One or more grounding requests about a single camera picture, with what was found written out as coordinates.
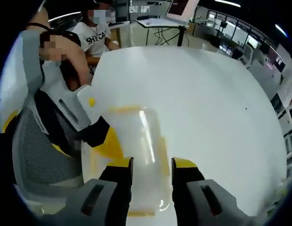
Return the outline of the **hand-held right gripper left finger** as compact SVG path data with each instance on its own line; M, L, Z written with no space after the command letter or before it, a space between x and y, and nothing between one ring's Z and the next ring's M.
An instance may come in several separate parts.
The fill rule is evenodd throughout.
M57 226L124 226L131 201L134 158L109 163L99 179L90 179L67 198Z

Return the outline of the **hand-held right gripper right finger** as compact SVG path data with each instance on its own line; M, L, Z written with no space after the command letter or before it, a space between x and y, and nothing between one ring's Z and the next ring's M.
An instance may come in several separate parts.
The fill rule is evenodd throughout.
M190 160L171 159L172 201L178 226L254 226L255 217L237 206L236 198L212 179L205 179Z

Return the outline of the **person's left hand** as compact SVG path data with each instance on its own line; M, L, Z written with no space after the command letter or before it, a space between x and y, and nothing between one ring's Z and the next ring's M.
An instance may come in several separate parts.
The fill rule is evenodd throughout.
M67 78L66 84L67 87L74 91L82 85L88 85L89 80L89 67L83 50L72 40L64 37L57 36L56 44L62 51L64 58L68 59L76 70L78 76L77 78Z

